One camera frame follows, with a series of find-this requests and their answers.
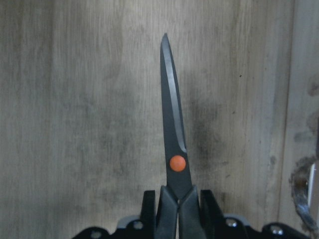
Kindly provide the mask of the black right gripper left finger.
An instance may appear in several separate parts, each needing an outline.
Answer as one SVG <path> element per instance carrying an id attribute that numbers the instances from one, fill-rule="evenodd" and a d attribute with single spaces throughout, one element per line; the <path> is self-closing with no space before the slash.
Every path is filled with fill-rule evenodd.
<path id="1" fill-rule="evenodd" d="M 155 236 L 155 191 L 144 191 L 140 221 L 143 223 L 142 239 L 153 239 Z"/>

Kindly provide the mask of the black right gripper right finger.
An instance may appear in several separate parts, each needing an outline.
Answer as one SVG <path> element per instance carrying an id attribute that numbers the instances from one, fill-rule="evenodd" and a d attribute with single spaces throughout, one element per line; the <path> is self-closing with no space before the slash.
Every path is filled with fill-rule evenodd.
<path id="1" fill-rule="evenodd" d="M 200 208 L 202 226 L 207 239 L 220 239 L 224 215 L 211 190 L 201 190 Z"/>

